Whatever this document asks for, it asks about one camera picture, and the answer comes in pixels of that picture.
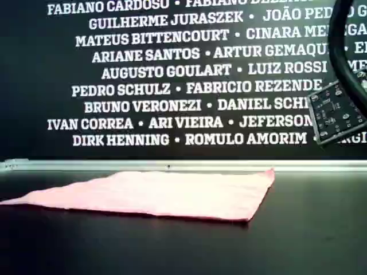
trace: pink cloth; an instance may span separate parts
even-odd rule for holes
[[[273,169],[252,175],[119,172],[33,191],[0,205],[249,221],[274,179]]]

